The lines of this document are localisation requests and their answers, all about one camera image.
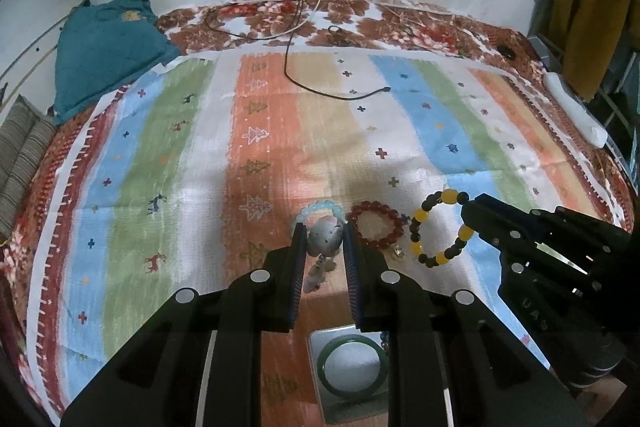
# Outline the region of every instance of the green stripe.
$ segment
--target green stripe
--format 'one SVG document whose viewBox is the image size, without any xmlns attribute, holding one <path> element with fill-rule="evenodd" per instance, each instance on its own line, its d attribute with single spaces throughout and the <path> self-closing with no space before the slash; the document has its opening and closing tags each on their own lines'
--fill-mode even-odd
<svg viewBox="0 0 640 427">
<path fill-rule="evenodd" d="M 485 124 L 476 118 L 460 98 L 452 80 L 432 62 L 411 60 L 411 63 L 420 72 L 433 94 L 462 126 L 476 154 L 491 169 L 492 178 L 500 192 L 500 199 L 524 211 L 532 209 L 533 203 L 529 199 L 527 185 L 518 176 L 517 167 L 502 150 L 500 144 L 490 136 Z"/>
<path fill-rule="evenodd" d="M 104 352 L 111 358 L 174 290 L 171 266 L 175 248 L 179 201 L 172 189 L 178 176 L 180 154 L 191 137 L 198 102 L 208 86 L 214 64 L 187 60 L 164 76 L 162 92 L 148 114 L 138 149 L 127 173 L 116 208 L 109 245 L 104 300 Z M 183 97 L 194 93 L 191 103 Z M 180 131 L 176 122 L 187 121 Z M 159 212 L 148 214 L 147 202 L 158 194 Z M 158 271 L 147 272 L 145 258 L 166 256 Z"/>
</svg>

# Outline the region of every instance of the yellow bead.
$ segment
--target yellow bead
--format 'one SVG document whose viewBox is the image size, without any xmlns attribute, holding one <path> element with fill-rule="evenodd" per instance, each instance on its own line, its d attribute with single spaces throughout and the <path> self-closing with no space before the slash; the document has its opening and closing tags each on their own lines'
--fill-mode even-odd
<svg viewBox="0 0 640 427">
<path fill-rule="evenodd" d="M 418 241 L 418 243 L 411 243 L 409 245 L 409 250 L 411 250 L 411 253 L 413 254 L 420 255 L 422 253 L 422 245 L 420 244 L 420 241 Z"/>
<path fill-rule="evenodd" d="M 425 212 L 421 208 L 418 208 L 418 210 L 415 211 L 415 216 L 414 217 L 415 217 L 415 219 L 417 219 L 418 221 L 423 223 L 423 222 L 425 222 L 427 220 L 427 217 L 429 217 L 429 213 Z"/>
<path fill-rule="evenodd" d="M 458 191 L 455 188 L 445 188 L 440 199 L 442 203 L 456 204 L 458 202 Z"/>
<path fill-rule="evenodd" d="M 470 229 L 468 226 L 466 225 L 462 225 L 460 227 L 460 229 L 458 230 L 458 237 L 462 240 L 462 241 L 468 241 L 469 239 L 471 239 L 474 236 L 474 229 Z"/>
<path fill-rule="evenodd" d="M 438 266 L 441 266 L 443 264 L 447 264 L 448 262 L 449 262 L 449 259 L 444 257 L 444 252 L 438 252 L 436 254 L 436 263 L 438 263 Z"/>
</svg>

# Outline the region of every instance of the red reindeer print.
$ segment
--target red reindeer print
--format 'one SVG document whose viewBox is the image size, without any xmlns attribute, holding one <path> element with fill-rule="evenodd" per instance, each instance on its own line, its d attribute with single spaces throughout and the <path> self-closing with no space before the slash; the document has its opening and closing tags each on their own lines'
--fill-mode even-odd
<svg viewBox="0 0 640 427">
<path fill-rule="evenodd" d="M 157 272 L 158 271 L 158 260 L 161 259 L 163 263 L 166 263 L 166 256 L 163 253 L 156 253 L 154 256 L 152 257 L 147 257 L 145 259 L 145 263 L 150 263 L 148 269 L 146 270 L 147 273 L 151 273 L 151 272 Z"/>
</svg>

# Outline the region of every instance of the red beaded bracelet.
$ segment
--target red beaded bracelet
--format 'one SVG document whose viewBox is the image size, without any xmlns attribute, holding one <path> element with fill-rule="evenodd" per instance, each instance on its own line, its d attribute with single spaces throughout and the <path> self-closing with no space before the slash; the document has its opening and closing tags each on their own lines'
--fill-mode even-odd
<svg viewBox="0 0 640 427">
<path fill-rule="evenodd" d="M 388 217 L 394 223 L 394 229 L 386 237 L 382 239 L 369 240 L 362 237 L 362 232 L 358 228 L 358 218 L 363 212 L 373 212 L 382 217 Z M 347 213 L 347 221 L 353 224 L 353 228 L 356 229 L 358 234 L 358 240 L 361 245 L 371 248 L 388 248 L 392 244 L 396 243 L 401 235 L 404 233 L 402 229 L 402 218 L 399 217 L 398 211 L 391 208 L 388 204 L 382 204 L 379 201 L 363 201 L 361 204 L 354 204 L 351 207 L 351 212 Z"/>
</svg>

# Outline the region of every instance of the blue stripe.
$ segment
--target blue stripe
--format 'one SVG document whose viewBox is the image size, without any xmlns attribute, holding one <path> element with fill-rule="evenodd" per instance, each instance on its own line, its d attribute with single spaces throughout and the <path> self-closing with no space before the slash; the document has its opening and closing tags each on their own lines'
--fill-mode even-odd
<svg viewBox="0 0 640 427">
<path fill-rule="evenodd" d="M 425 156 L 446 177 L 447 185 L 456 190 L 464 190 L 471 198 L 486 193 L 499 199 L 500 194 L 492 178 L 491 169 L 476 154 L 469 137 L 454 115 L 434 95 L 411 63 L 404 58 L 388 55 L 371 55 L 371 60 L 409 117 Z M 423 107 L 423 103 L 427 103 L 430 108 Z M 444 128 L 439 130 L 436 124 L 442 124 Z M 457 152 L 452 152 L 449 146 L 455 146 L 451 148 L 457 149 Z M 527 331 L 498 296 L 498 251 L 476 234 L 468 242 L 463 255 L 468 256 L 474 265 L 488 300 L 487 306 L 521 339 Z M 529 349 L 539 360 L 546 363 L 544 355 L 533 341 L 529 343 Z"/>
<path fill-rule="evenodd" d="M 146 117 L 162 91 L 163 79 L 164 74 L 145 73 L 118 102 L 114 128 L 93 169 L 93 179 L 87 180 L 88 188 L 74 213 L 72 242 L 66 256 L 63 305 L 68 317 L 66 349 L 61 360 L 66 369 L 66 396 L 69 399 L 75 398 L 106 363 L 102 314 L 113 207 L 138 149 Z M 142 89 L 145 94 L 140 97 L 138 92 Z M 84 277 L 90 277 L 86 285 L 82 284 Z M 84 325 L 78 319 L 82 312 L 87 317 Z"/>
</svg>

